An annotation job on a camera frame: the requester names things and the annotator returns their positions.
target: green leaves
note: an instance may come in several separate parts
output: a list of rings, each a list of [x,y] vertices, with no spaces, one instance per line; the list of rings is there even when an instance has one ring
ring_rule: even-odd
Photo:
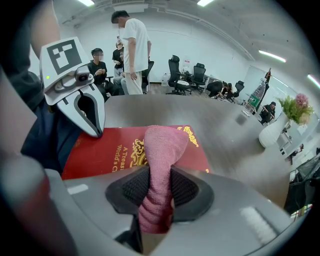
[[[285,99],[276,99],[280,102],[283,112],[290,120],[295,121],[298,125],[308,123],[309,118],[306,118],[306,116],[309,117],[314,111],[311,106],[299,106],[296,100],[290,96]]]

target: white t-shirt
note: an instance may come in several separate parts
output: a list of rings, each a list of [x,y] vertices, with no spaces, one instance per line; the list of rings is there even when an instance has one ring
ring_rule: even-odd
[[[124,72],[130,72],[128,48],[129,38],[135,38],[135,72],[148,69],[148,41],[150,40],[145,24],[136,18],[128,19],[125,23],[122,38],[124,39]]]

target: beige pants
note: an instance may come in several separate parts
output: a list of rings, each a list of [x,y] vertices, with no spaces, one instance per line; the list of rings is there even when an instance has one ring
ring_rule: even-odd
[[[126,81],[126,87],[128,89],[128,93],[130,95],[134,94],[143,94],[142,93],[142,77],[141,77],[141,71],[136,72],[136,80],[132,80],[130,77],[130,73],[125,73],[125,81]]]

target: man in white t-shirt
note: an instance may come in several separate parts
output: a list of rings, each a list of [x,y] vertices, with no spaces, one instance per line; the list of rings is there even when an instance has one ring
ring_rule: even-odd
[[[130,95],[143,94],[142,77],[143,70],[148,69],[148,60],[151,50],[151,42],[146,26],[136,18],[130,18],[125,10],[119,10],[112,14],[111,22],[124,28],[124,72],[125,80]]]

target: water bottle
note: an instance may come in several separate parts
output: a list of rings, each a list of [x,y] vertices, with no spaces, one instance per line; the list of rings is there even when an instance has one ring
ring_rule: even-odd
[[[261,83],[257,89],[251,94],[248,103],[256,109],[266,90],[266,79],[261,79]]]
[[[168,86],[168,80],[169,80],[169,76],[167,73],[164,73],[162,80],[161,80],[161,86]]]

